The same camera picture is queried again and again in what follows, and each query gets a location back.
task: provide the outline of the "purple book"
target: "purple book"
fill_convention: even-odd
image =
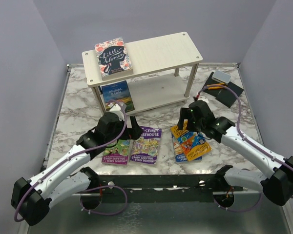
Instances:
[[[107,147],[103,152],[102,163],[127,165],[129,156],[130,140],[118,140],[113,142],[112,147]]]
[[[141,126],[143,133],[133,142],[130,160],[146,164],[155,164],[160,147],[162,129]]]

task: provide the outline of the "marble tabletop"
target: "marble tabletop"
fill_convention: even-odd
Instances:
[[[220,70],[231,75],[231,81],[243,87],[236,66],[199,66],[190,92],[191,97],[202,88],[210,73],[215,70]],[[187,83],[190,71],[190,66],[180,68],[179,75],[184,83]],[[128,82],[139,82],[139,80],[142,79],[173,72],[172,70],[164,71],[157,74],[133,78],[128,80]],[[237,101],[231,108],[228,108],[206,93],[202,93],[202,96],[208,98],[209,107],[216,117],[225,116],[233,122],[236,122],[238,117]],[[253,139],[259,141],[252,113],[244,92],[240,98],[242,102],[241,130]],[[84,166],[91,167],[100,175],[210,174],[216,172],[226,164],[241,169],[256,170],[253,164],[244,159],[236,151],[214,140],[208,140],[212,147],[212,151],[204,155],[201,161],[176,163],[169,128],[177,124],[180,108],[188,107],[191,102],[193,102],[193,99],[189,98],[187,103],[175,103],[135,115],[139,125],[163,129],[159,156],[155,165],[146,165],[131,161],[126,166],[105,165],[101,163],[102,155],[99,155]],[[76,143],[80,135],[96,126],[100,117],[101,112],[98,103],[86,83],[84,68],[72,68],[49,155],[48,166],[65,155]]]

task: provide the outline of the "white shelf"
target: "white shelf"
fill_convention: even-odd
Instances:
[[[133,73],[102,80],[94,50],[82,53],[89,87],[109,84],[133,77],[193,65],[203,60],[186,32],[125,43]]]
[[[128,87],[135,110],[127,115],[188,99],[184,96],[186,84],[173,74],[129,82]]]

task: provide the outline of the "gray wall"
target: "gray wall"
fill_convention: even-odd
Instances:
[[[67,63],[125,42],[187,31],[204,62],[241,62],[275,0],[34,0]]]
[[[265,146],[293,156],[293,0],[276,1],[241,72]]]
[[[39,172],[66,65],[32,0],[0,0],[0,234],[16,233],[14,182]]]

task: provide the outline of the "shelf top panel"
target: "shelf top panel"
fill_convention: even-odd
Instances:
[[[133,73],[102,80],[94,50],[82,53],[89,87],[104,85],[133,77],[199,63],[200,52],[186,32],[125,43]]]

